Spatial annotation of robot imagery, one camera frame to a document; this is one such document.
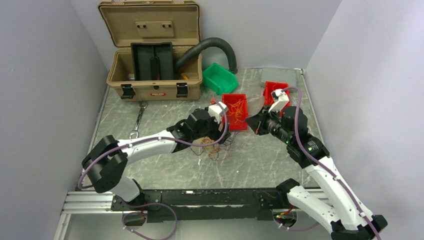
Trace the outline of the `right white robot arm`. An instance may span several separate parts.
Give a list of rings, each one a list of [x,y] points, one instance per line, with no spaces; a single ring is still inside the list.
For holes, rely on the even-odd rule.
[[[333,240],[380,239],[388,226],[383,215],[373,214],[353,193],[338,172],[323,142],[309,133],[308,118],[296,106],[281,112],[264,106],[245,121],[256,135],[270,134],[286,144],[289,156],[318,183],[329,200],[324,203],[299,182],[289,178],[276,187],[275,200],[282,207],[297,207],[323,226]]]

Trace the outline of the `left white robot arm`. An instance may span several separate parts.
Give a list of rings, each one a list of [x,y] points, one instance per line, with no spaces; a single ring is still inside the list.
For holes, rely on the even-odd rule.
[[[115,139],[107,135],[82,160],[84,172],[97,193],[112,192],[131,210],[139,209],[145,195],[140,185],[124,176],[127,166],[161,154],[172,154],[195,146],[194,141],[208,137],[213,145],[228,137],[228,107],[218,102],[195,109],[186,119],[159,133],[134,139]]]

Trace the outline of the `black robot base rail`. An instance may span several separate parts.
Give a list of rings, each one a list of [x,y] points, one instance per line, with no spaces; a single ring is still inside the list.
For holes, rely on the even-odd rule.
[[[256,219],[294,211],[275,188],[144,189],[142,200],[123,203],[113,197],[115,212],[143,211],[148,223],[164,221]]]

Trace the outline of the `green plastic bin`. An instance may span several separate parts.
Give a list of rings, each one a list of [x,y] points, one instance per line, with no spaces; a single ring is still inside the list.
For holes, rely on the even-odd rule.
[[[239,85],[236,76],[217,63],[203,70],[202,77],[202,83],[219,96],[232,93]]]

